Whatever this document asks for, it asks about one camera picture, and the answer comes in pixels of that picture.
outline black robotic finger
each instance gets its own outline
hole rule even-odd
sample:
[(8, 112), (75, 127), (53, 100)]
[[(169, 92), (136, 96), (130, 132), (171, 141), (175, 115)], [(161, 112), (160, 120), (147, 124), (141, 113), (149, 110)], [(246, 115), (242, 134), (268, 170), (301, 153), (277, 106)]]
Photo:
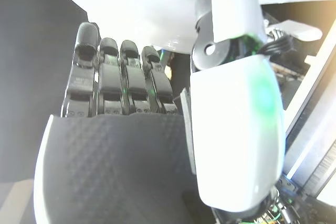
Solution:
[(177, 114), (173, 90), (160, 64), (159, 54), (153, 47), (144, 47), (141, 57), (151, 110), (156, 113)]
[(123, 114), (118, 46), (104, 38), (99, 45), (97, 114)]
[(91, 23), (82, 23), (77, 32), (61, 116), (92, 116), (93, 60), (97, 54), (97, 45), (97, 28)]
[(120, 47), (123, 104), (127, 114), (150, 112), (145, 77), (135, 43), (125, 40)]

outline white casing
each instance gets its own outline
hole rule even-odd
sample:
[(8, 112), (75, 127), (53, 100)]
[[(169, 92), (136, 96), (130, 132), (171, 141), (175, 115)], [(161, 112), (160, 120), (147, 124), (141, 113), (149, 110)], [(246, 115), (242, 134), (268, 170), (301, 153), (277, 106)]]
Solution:
[(285, 154), (275, 74), (254, 55), (191, 74), (191, 111), (201, 200), (240, 212), (278, 181)]

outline machinery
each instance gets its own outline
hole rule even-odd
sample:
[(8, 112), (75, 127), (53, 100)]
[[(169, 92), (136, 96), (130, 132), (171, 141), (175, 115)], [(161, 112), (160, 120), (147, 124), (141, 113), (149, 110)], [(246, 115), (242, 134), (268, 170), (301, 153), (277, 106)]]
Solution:
[(267, 42), (258, 0), (196, 0), (196, 17), (183, 116), (153, 47), (119, 49), (81, 24), (37, 160), (38, 224), (309, 223), (279, 185), (286, 136), (269, 57), (291, 37)]

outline round hole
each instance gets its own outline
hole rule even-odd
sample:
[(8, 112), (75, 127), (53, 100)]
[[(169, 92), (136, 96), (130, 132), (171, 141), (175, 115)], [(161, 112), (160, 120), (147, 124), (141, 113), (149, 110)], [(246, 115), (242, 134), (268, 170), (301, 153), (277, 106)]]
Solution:
[(205, 53), (206, 55), (212, 55), (216, 49), (216, 46), (214, 44), (209, 44), (205, 47)]

